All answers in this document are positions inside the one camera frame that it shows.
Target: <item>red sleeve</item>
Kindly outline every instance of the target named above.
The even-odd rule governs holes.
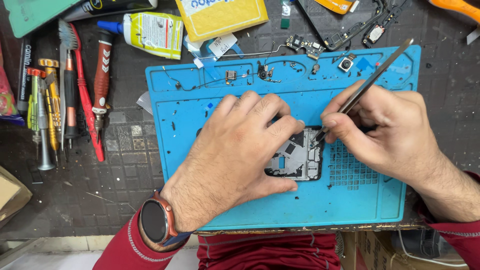
[[[480,183],[480,176],[473,172],[466,172]],[[427,216],[429,212],[423,204],[419,214],[432,228],[438,230],[440,235],[452,245],[463,258],[470,270],[480,270],[480,221],[469,223],[434,223]]]
[[[163,270],[180,250],[156,252],[145,245],[138,231],[138,211],[112,238],[93,270]]]

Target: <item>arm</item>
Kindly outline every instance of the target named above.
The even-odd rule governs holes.
[[[323,125],[332,131],[326,142],[339,138],[370,168],[412,186],[432,215],[428,220],[428,211],[420,211],[426,222],[443,232],[471,269],[479,269],[478,176],[462,172],[440,151],[425,102],[416,92],[390,92],[372,86],[348,115],[337,113],[361,83],[334,97],[322,113]],[[373,130],[364,134],[360,125]]]
[[[280,119],[272,123],[275,116]],[[246,201],[296,191],[295,181],[267,176],[264,168],[304,127],[275,94],[262,98],[247,91],[240,98],[225,96],[160,193],[172,207],[176,231],[195,231]],[[180,246],[149,241],[138,222],[139,212],[112,239],[95,270],[165,269]]]

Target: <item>black screwdriver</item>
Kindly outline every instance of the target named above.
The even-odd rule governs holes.
[[[65,71],[63,74],[65,84],[65,106],[67,107],[67,127],[65,129],[65,138],[69,139],[70,149],[72,148],[72,139],[78,136],[77,129],[77,84],[75,83],[75,72],[73,71],[73,59],[70,51],[67,53],[65,62]]]

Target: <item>blue cap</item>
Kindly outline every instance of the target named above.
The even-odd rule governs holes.
[[[123,34],[122,23],[98,21],[96,25],[115,34]]]

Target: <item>metal tweezers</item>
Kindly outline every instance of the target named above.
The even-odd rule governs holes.
[[[338,112],[347,114],[358,103],[367,90],[370,89],[380,75],[387,70],[388,66],[390,66],[412,43],[413,38],[405,40],[405,42],[400,45],[392,55],[390,55],[390,57],[359,87],[359,89],[347,99]],[[315,135],[313,141],[316,141],[316,144],[318,144],[325,139],[328,132],[330,132],[328,128],[323,126],[317,135]]]

